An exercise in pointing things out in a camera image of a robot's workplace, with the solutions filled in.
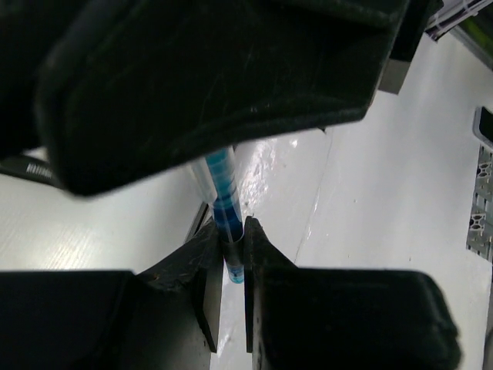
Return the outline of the blue gel pen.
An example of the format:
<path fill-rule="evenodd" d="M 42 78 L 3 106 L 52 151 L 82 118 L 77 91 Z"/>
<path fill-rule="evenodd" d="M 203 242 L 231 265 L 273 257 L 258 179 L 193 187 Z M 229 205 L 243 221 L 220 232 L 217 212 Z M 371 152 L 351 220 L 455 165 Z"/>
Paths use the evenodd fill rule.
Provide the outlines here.
<path fill-rule="evenodd" d="M 236 181 L 234 151 L 231 146 L 206 156 L 216 196 L 210 204 L 230 280 L 244 282 L 244 226 Z"/>

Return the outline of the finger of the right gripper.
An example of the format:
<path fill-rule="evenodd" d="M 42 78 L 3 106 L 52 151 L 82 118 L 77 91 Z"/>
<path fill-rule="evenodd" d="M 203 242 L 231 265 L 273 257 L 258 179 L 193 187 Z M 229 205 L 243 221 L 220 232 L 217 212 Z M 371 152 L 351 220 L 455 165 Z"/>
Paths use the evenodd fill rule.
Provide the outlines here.
<path fill-rule="evenodd" d="M 56 178 L 92 196 L 225 146 L 362 119 L 406 1 L 90 1 L 42 65 Z"/>
<path fill-rule="evenodd" d="M 91 1 L 1 3 L 1 156 L 46 146 L 75 160 L 87 137 L 69 122 L 90 71 Z"/>

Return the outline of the orange cap black highlighter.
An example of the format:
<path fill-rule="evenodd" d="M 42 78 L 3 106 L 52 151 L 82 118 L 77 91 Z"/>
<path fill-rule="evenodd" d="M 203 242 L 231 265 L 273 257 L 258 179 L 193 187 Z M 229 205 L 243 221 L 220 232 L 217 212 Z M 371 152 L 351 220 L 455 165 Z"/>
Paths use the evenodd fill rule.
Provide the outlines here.
<path fill-rule="evenodd" d="M 1 174 L 62 189 L 48 162 L 20 154 L 1 160 Z"/>

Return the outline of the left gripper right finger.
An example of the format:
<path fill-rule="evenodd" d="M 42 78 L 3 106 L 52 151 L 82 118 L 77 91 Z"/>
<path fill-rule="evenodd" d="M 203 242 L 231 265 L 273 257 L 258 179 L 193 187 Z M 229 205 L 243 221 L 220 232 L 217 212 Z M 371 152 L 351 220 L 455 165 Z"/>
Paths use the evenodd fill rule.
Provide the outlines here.
<path fill-rule="evenodd" d="M 255 273 L 261 267 L 297 268 L 281 251 L 272 245 L 259 220 L 247 216 L 243 235 L 244 297 L 246 352 L 253 352 Z"/>

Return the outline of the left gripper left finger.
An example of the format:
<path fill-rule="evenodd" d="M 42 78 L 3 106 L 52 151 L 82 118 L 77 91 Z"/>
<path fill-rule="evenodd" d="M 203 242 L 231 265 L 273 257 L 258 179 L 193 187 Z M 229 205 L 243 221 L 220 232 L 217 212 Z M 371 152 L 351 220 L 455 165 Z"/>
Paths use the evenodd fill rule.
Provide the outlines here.
<path fill-rule="evenodd" d="M 223 286 L 223 253 L 216 224 L 208 220 L 183 246 L 138 274 L 166 293 L 189 292 L 206 343 L 217 352 Z"/>

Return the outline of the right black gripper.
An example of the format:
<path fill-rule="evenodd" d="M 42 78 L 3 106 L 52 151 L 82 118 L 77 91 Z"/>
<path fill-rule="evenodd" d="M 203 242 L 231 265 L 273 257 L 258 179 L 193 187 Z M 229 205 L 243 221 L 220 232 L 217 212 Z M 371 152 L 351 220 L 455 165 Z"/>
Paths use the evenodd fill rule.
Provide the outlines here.
<path fill-rule="evenodd" d="M 443 7 L 440 0 L 411 0 L 397 34 L 379 90 L 397 95 L 407 76 L 411 61 L 429 19 Z"/>

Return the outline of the clear pen cap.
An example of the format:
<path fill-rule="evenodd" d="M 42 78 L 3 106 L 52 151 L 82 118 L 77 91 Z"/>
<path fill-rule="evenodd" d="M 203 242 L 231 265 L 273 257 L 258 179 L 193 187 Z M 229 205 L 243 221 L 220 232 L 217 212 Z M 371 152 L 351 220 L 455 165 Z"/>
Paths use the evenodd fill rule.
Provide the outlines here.
<path fill-rule="evenodd" d="M 212 209 L 221 239 L 228 244 L 239 241 L 243 220 L 233 148 L 228 146 L 194 160 L 189 169 L 200 197 Z"/>

